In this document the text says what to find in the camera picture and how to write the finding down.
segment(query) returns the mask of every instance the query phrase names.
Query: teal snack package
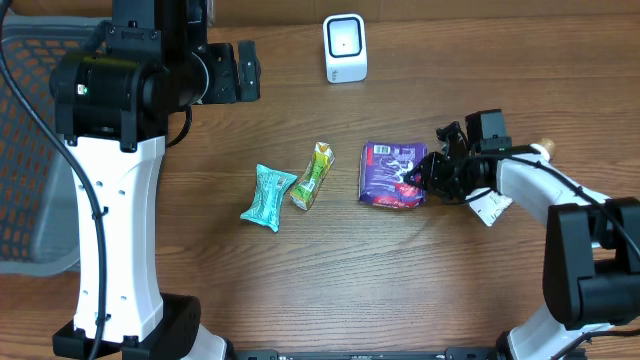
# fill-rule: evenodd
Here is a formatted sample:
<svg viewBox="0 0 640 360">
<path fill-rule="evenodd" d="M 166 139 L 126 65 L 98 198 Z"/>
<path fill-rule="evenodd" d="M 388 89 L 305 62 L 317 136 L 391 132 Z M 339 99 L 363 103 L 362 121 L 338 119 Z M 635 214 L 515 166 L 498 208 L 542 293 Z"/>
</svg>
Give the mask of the teal snack package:
<svg viewBox="0 0 640 360">
<path fill-rule="evenodd" d="M 256 173 L 256 195 L 253 204 L 240 215 L 240 219 L 268 226 L 273 232 L 278 232 L 282 199 L 298 177 L 260 164 L 256 166 Z"/>
</svg>

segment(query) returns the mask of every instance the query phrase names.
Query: snack package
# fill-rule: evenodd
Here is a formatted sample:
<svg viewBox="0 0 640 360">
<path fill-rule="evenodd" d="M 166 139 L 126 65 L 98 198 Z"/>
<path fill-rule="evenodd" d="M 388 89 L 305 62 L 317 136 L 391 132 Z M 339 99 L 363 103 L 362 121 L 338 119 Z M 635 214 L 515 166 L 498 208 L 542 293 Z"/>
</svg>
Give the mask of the snack package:
<svg viewBox="0 0 640 360">
<path fill-rule="evenodd" d="M 395 209 L 414 208 L 422 204 L 425 200 L 424 191 L 405 184 L 402 178 L 426 155 L 425 144 L 367 141 L 360 161 L 360 201 Z"/>
<path fill-rule="evenodd" d="M 309 210 L 318 195 L 320 185 L 329 173 L 335 157 L 329 144 L 316 143 L 313 157 L 300 182 L 291 190 L 291 200 L 301 209 Z"/>
<path fill-rule="evenodd" d="M 280 226 L 280 207 L 287 189 L 298 178 L 264 165 L 256 166 L 256 195 L 249 210 L 240 215 L 240 219 L 249 220 L 262 226 L 268 226 L 278 232 Z"/>
</svg>

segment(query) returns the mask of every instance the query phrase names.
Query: green and yellow wrapper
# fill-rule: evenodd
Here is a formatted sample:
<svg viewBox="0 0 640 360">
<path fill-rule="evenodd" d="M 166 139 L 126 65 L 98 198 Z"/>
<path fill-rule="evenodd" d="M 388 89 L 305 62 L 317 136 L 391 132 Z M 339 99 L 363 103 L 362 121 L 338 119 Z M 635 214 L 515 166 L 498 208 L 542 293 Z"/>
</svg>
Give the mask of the green and yellow wrapper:
<svg viewBox="0 0 640 360">
<path fill-rule="evenodd" d="M 291 190 L 291 200 L 296 206 L 303 210 L 311 209 L 311 205 L 318 195 L 318 190 L 320 190 L 320 185 L 329 173 L 334 160 L 335 157 L 329 144 L 316 143 L 307 170 L 302 175 L 300 182 Z"/>
</svg>

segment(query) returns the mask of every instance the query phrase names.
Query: wooden table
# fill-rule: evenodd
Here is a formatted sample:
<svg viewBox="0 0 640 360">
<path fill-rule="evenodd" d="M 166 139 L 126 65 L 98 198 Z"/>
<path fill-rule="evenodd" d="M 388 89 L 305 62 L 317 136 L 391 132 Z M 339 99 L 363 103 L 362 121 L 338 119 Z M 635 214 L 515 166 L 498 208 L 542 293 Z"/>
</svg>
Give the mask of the wooden table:
<svg viewBox="0 0 640 360">
<path fill-rule="evenodd" d="M 640 16 L 368 24 L 368 78 L 330 86 L 320 26 L 211 30 L 211 42 L 255 39 L 262 99 L 197 107 L 191 133 L 168 151 L 161 290 L 198 296 L 203 323 L 240 349 L 491 345 L 542 304 L 544 227 L 518 206 L 493 228 L 436 198 L 411 211 L 363 206 L 362 145 L 436 150 L 435 128 L 502 108 L 514 143 L 551 137 L 568 175 L 638 196 L 639 34 Z M 337 160 L 312 210 L 287 199 L 277 234 L 241 222 L 256 164 L 301 174 L 316 141 Z M 77 294 L 75 273 L 1 277 L 0 356 L 52 356 Z M 636 359 L 640 343 L 598 339 L 589 354 Z"/>
</svg>

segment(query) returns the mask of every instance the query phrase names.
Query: purple bag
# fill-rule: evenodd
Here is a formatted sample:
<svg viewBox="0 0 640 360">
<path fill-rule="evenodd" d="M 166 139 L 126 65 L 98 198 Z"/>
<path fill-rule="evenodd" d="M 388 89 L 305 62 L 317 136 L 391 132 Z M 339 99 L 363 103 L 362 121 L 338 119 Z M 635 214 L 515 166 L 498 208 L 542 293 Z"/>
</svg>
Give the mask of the purple bag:
<svg viewBox="0 0 640 360">
<path fill-rule="evenodd" d="M 396 209 L 414 208 L 424 203 L 424 191 L 405 184 L 402 177 L 426 155 L 425 144 L 367 141 L 360 161 L 360 201 Z"/>
</svg>

